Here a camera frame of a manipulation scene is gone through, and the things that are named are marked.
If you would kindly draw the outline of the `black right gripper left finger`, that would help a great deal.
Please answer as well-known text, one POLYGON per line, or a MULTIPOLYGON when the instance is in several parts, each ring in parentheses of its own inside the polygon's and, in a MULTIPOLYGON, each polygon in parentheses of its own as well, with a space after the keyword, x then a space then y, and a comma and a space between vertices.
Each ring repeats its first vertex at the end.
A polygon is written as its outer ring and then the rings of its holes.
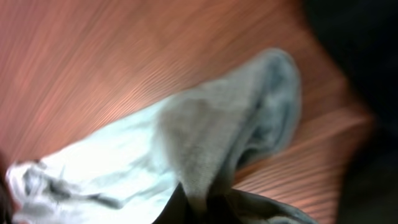
POLYGON ((153 224, 186 224, 188 201, 181 184, 175 188, 172 196, 153 224))

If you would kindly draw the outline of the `light blue t-shirt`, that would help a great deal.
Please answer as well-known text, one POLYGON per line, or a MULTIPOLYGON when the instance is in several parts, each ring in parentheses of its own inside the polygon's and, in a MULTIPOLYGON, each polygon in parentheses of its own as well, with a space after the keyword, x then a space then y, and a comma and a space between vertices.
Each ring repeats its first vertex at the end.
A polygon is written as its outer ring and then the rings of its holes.
POLYGON ((266 50, 224 77, 169 96, 6 172, 6 223, 153 223, 178 184, 186 223, 225 195, 242 223, 312 223, 303 211, 233 188, 236 171, 285 149, 298 125, 300 74, 266 50))

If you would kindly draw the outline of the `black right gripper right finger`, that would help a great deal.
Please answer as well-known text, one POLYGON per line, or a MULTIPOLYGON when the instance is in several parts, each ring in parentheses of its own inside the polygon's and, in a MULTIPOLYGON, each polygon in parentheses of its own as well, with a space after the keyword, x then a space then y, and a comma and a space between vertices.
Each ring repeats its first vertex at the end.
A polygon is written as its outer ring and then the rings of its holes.
POLYGON ((207 200, 206 221, 209 224, 243 224, 225 195, 207 200))

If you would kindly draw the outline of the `black clothes pile right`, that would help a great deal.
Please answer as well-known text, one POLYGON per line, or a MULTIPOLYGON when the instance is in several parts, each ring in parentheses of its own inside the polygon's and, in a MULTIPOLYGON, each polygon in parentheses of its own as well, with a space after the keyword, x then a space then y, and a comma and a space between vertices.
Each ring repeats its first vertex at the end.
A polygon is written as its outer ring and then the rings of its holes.
POLYGON ((397 224, 397 0, 306 0, 304 10, 376 118, 343 178, 336 222, 397 224))

